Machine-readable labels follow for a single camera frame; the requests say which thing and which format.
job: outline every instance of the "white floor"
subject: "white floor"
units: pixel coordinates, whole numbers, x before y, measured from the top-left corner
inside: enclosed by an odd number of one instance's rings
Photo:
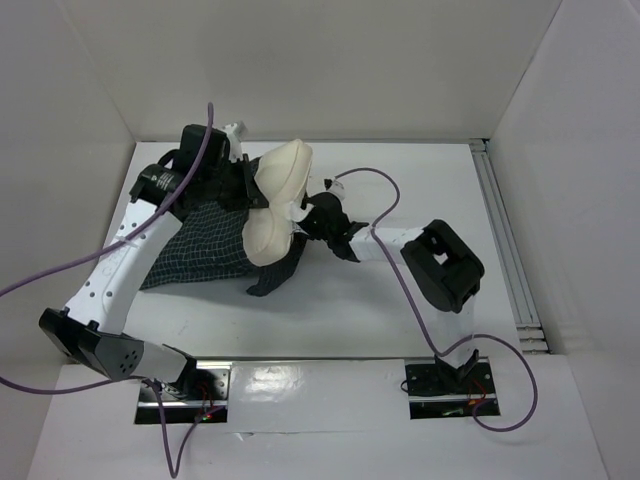
[[[243,365],[232,373],[229,423],[196,429],[179,478],[605,480],[563,356],[531,357],[540,384],[523,429],[493,434],[471,419],[409,420],[402,362]],[[506,425],[531,404],[515,357],[492,361]],[[66,366],[58,387],[96,381]],[[138,385],[54,397],[29,480],[169,478],[160,428],[133,424]],[[186,425],[169,426],[177,451]]]
[[[246,143],[253,157],[278,143]],[[312,143],[310,190],[349,168],[373,166],[400,185],[400,205],[383,225],[426,226],[441,218],[484,262],[476,302],[476,331],[518,344],[514,316],[482,193],[467,145]],[[111,232],[120,224],[138,173],[171,148],[139,143]],[[372,173],[344,179],[345,210],[372,221],[394,198],[387,181]],[[387,264],[344,262],[310,242],[294,278],[265,298],[245,293],[253,279],[161,287],[140,293],[126,332],[167,343],[200,357],[409,357],[430,355],[397,280]],[[433,311],[414,289],[425,320]],[[432,329],[436,341],[437,330]],[[480,344],[485,355],[508,355]]]

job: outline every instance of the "white backdrop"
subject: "white backdrop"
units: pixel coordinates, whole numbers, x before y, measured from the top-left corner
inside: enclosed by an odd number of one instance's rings
[[[0,288],[95,250],[132,137],[53,2],[0,4]],[[52,387],[63,356],[38,328],[86,270],[0,299],[0,375]],[[0,387],[3,479],[26,478],[49,397]]]
[[[640,2],[565,0],[491,141],[547,334],[612,479],[640,478]]]
[[[560,0],[61,0],[137,140],[489,137]]]

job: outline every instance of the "checkered fabric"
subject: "checkered fabric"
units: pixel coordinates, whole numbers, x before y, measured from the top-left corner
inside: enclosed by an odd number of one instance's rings
[[[257,165],[254,160],[254,173]],[[258,283],[247,290],[249,295],[261,297],[278,288],[294,274],[307,238],[296,233],[284,258],[266,267],[256,267],[242,245],[242,229],[248,217],[248,211],[226,212],[215,201],[200,205],[164,247],[141,290],[168,283],[208,282],[251,274],[258,275]]]

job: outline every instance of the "purple cable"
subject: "purple cable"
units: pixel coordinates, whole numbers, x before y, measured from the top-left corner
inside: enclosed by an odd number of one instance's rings
[[[531,370],[531,366],[529,365],[529,362],[527,362],[527,359],[524,357],[524,355],[522,355],[522,353],[520,353],[518,351],[518,349],[515,348],[513,345],[511,345],[510,343],[506,342],[505,340],[503,340],[503,339],[501,339],[499,337],[496,337],[494,335],[489,335],[487,333],[478,333],[478,334],[475,334],[475,335],[469,335],[467,337],[461,338],[456,343],[454,343],[453,345],[451,345],[449,348],[445,349],[442,352],[436,347],[436,345],[433,343],[431,335],[429,334],[429,330],[427,330],[427,326],[425,325],[424,320],[422,319],[422,315],[420,314],[420,310],[418,309],[418,306],[416,305],[416,302],[415,302],[415,300],[413,298],[413,295],[411,295],[411,291],[409,290],[409,287],[407,286],[407,282],[404,280],[404,277],[402,276],[402,273],[400,272],[400,269],[398,268],[398,265],[396,264],[395,260],[391,256],[391,253],[389,253],[389,250],[385,246],[384,242],[382,240],[380,240],[380,237],[378,237],[378,235],[376,235],[376,227],[378,226],[380,221],[383,218],[385,218],[389,213],[391,213],[393,211],[393,209],[396,208],[398,203],[400,203],[400,187],[398,187],[398,184],[395,182],[395,180],[393,178],[391,178],[388,174],[386,174],[382,170],[378,170],[377,168],[371,168],[371,167],[360,167],[360,168],[353,168],[351,170],[347,170],[346,172],[342,172],[340,175],[336,175],[336,180],[338,178],[342,178],[342,177],[345,177],[347,175],[350,175],[350,174],[356,173],[356,172],[372,172],[372,173],[377,173],[378,175],[382,175],[384,178],[389,180],[391,185],[393,185],[394,190],[396,191],[396,199],[393,202],[393,204],[387,210],[385,210],[378,218],[376,218],[373,221],[373,223],[371,224],[371,236],[376,241],[376,243],[380,246],[380,248],[382,249],[382,253],[384,253],[384,256],[387,258],[387,260],[389,262],[389,265],[391,265],[391,269],[393,270],[393,273],[396,275],[396,278],[398,279],[398,282],[400,283],[400,286],[402,287],[402,291],[404,292],[404,295],[405,295],[405,297],[407,297],[409,305],[411,306],[411,310],[413,310],[413,314],[415,315],[416,320],[418,321],[418,325],[420,326],[420,330],[422,330],[422,335],[424,336],[425,340],[427,341],[427,344],[429,345],[429,348],[431,348],[431,350],[433,350],[434,355],[436,355],[437,357],[446,357],[451,352],[453,352],[456,348],[458,348],[460,345],[462,345],[464,343],[467,343],[467,342],[470,342],[474,338],[485,338],[487,340],[493,340],[494,342],[497,342],[497,343],[507,347],[509,350],[511,350],[513,353],[515,353],[516,356],[518,357],[518,359],[524,365],[524,368],[526,369],[527,374],[529,375],[529,379],[531,380],[531,387],[533,388],[533,401],[531,403],[531,408],[529,409],[529,411],[527,412],[527,414],[525,415],[525,417],[522,420],[520,420],[519,422],[517,422],[517,423],[515,423],[513,425],[510,425],[508,427],[493,427],[491,425],[487,425],[486,423],[482,422],[478,417],[478,409],[482,405],[484,405],[487,402],[489,402],[490,400],[485,400],[484,402],[477,403],[473,407],[473,410],[471,411],[471,415],[473,416],[473,419],[482,428],[484,428],[486,430],[489,430],[489,431],[492,431],[492,432],[512,432],[512,431],[517,430],[518,428],[522,427],[525,423],[527,423],[531,419],[531,417],[533,417],[533,414],[535,413],[536,408],[538,408],[538,396],[539,396],[538,395],[538,382],[536,382],[536,377],[533,374],[533,371]]]
[[[8,293],[13,292],[14,290],[17,290],[20,287],[24,287],[25,285],[35,282],[36,280],[40,280],[41,278],[48,277],[49,275],[53,275],[54,273],[59,273],[59,272],[63,272],[64,270],[69,270],[71,268],[77,267],[84,263],[90,262],[91,260],[95,260],[96,258],[107,255],[108,253],[111,253],[114,250],[117,250],[118,248],[122,247],[127,242],[133,240],[138,235],[140,235],[143,231],[149,228],[149,226],[153,222],[155,222],[158,218],[160,218],[161,215],[163,215],[167,210],[169,210],[169,207],[176,201],[176,199],[184,191],[184,189],[187,187],[187,185],[195,175],[196,170],[198,169],[198,165],[200,165],[200,162],[202,161],[202,157],[204,157],[204,152],[206,150],[207,144],[209,143],[209,138],[211,137],[211,130],[213,129],[213,104],[211,102],[209,102],[209,104],[207,105],[207,114],[208,114],[207,129],[205,131],[202,144],[200,145],[200,150],[198,150],[198,154],[196,155],[196,158],[193,161],[193,165],[191,166],[191,169],[187,173],[187,176],[184,178],[184,180],[182,180],[182,182],[180,183],[176,191],[173,192],[171,196],[165,202],[162,203],[162,205],[160,205],[160,207],[154,212],[153,215],[151,215],[144,223],[142,223],[138,228],[136,228],[134,231],[132,231],[129,235],[125,237],[126,240],[119,240],[115,243],[112,243],[108,247],[98,250],[97,252],[94,252],[90,255],[79,258],[69,263],[65,263],[63,265],[59,265],[57,267],[52,267],[48,270],[43,270],[42,272],[36,273],[35,275],[31,275],[30,277],[27,277],[24,280],[20,280],[19,282],[16,282],[13,285],[9,285],[8,287],[0,290],[0,298],[4,297]],[[64,395],[67,393],[83,392],[85,390],[101,387],[103,385],[108,385],[110,383],[112,383],[111,380],[104,380],[101,382],[92,383],[90,385],[83,385],[81,387],[75,387],[75,388],[67,388],[64,390],[45,390],[45,389],[31,388],[31,387],[25,387],[23,385],[18,385],[17,383],[11,382],[6,378],[3,378],[0,376],[1,385],[4,385],[9,388],[13,388],[14,390],[18,390],[20,392],[31,393],[34,395]]]
[[[178,473],[180,472],[180,462],[182,461],[182,453],[184,452],[184,447],[187,444],[187,440],[189,440],[189,437],[191,436],[195,428],[198,426],[200,422],[202,422],[202,420],[207,415],[211,415],[212,413],[217,412],[218,410],[221,410],[224,407],[220,407],[220,406],[212,407],[209,410],[207,410],[205,413],[203,413],[202,415],[198,415],[194,419],[193,423],[189,427],[189,430],[187,430],[187,433],[185,433],[184,437],[182,438],[182,443],[180,444],[180,449],[178,450],[178,457],[176,458],[176,466],[174,468],[173,460],[171,459],[171,448],[169,447],[169,434],[167,433],[167,418],[164,411],[164,405],[162,404],[160,387],[158,387],[154,382],[150,380],[143,380],[143,382],[147,384],[149,387],[151,387],[151,389],[153,390],[153,393],[156,396],[156,400],[158,402],[158,412],[160,413],[160,425],[162,427],[162,444],[164,446],[164,454],[167,457],[167,466],[169,467],[169,474],[171,475],[171,478],[177,478]]]

